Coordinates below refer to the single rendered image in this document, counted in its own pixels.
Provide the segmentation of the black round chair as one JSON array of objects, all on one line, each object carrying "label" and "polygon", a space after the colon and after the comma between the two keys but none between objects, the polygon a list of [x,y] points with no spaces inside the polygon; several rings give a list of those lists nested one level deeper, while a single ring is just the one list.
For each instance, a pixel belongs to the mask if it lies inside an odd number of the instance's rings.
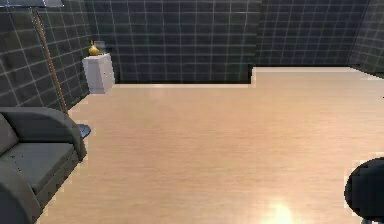
[{"label": "black round chair", "polygon": [[384,157],[368,160],[349,175],[344,198],[361,224],[384,224]]}]

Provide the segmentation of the white side cabinet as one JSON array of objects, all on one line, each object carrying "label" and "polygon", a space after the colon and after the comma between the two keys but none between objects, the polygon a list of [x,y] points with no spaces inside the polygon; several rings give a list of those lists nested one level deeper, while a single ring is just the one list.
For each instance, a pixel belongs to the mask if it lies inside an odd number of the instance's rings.
[{"label": "white side cabinet", "polygon": [[89,56],[82,63],[91,94],[105,94],[113,87],[115,78],[109,54]]}]

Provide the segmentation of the floor lamp with brown pole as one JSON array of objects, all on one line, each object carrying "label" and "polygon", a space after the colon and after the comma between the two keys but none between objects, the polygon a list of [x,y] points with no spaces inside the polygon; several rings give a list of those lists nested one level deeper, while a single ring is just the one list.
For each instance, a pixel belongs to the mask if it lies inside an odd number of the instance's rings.
[{"label": "floor lamp with brown pole", "polygon": [[0,0],[0,107],[71,109],[89,94],[86,0]]}]

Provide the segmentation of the gold round vase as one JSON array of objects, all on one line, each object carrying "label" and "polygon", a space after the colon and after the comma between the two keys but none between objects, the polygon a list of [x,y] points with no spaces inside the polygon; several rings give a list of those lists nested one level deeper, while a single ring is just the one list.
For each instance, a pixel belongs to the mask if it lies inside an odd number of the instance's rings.
[{"label": "gold round vase", "polygon": [[99,49],[95,46],[94,41],[90,41],[90,48],[88,49],[88,53],[90,56],[98,56],[99,55]]}]

